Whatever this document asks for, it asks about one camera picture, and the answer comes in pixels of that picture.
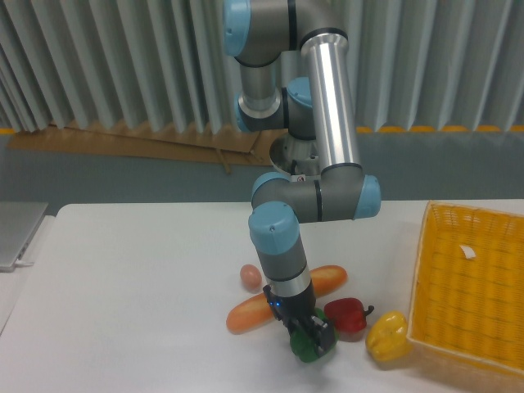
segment toy vegetable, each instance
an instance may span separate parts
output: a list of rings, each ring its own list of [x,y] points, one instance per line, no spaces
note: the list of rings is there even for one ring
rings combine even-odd
[[[366,348],[377,362],[387,362],[407,355],[411,351],[406,334],[408,322],[400,311],[382,315],[366,338]]]
[[[347,341],[358,341],[362,338],[367,326],[366,317],[374,309],[370,305],[368,310],[364,311],[360,300],[348,297],[327,303],[324,313],[335,323],[335,328],[341,334],[341,338]]]
[[[326,315],[321,309],[315,309],[315,312],[317,313],[317,317],[319,317],[323,321],[327,320]],[[298,356],[298,358],[304,363],[314,362],[319,357],[314,350],[315,344],[313,343],[311,338],[308,337],[308,335],[300,329],[296,329],[290,335],[289,344],[295,356]],[[328,351],[332,350],[335,347],[335,344],[333,344],[333,346],[329,348]]]

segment yellow stripe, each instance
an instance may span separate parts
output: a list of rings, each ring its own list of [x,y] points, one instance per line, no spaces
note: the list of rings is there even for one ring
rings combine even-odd
[[[412,133],[434,133],[435,129],[428,125],[414,125],[409,131]]]
[[[468,133],[469,129],[462,125],[445,125],[442,127],[443,133]]]
[[[499,133],[500,128],[496,125],[479,125],[477,127],[478,133]]]
[[[379,133],[405,133],[406,130],[402,127],[381,127],[378,130]]]
[[[369,127],[357,127],[357,133],[373,133]]]

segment floor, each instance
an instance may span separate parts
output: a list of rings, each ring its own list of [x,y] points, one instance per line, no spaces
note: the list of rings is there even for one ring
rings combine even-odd
[[[7,149],[0,201],[71,203],[249,201],[269,167]],[[364,171],[384,200],[524,198],[524,133],[360,134]]]

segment white paper scrap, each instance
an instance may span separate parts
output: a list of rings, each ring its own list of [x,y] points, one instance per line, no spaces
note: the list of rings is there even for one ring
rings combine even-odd
[[[470,260],[471,258],[475,258],[477,254],[475,254],[475,251],[470,246],[460,246],[462,248],[462,251],[464,251],[464,255],[466,256],[467,260]]]

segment yellow bell pepper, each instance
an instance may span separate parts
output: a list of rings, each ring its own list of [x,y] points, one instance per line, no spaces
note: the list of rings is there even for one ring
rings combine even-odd
[[[406,337],[408,322],[400,311],[382,315],[366,338],[366,348],[377,362],[387,362],[407,355],[412,346]]]

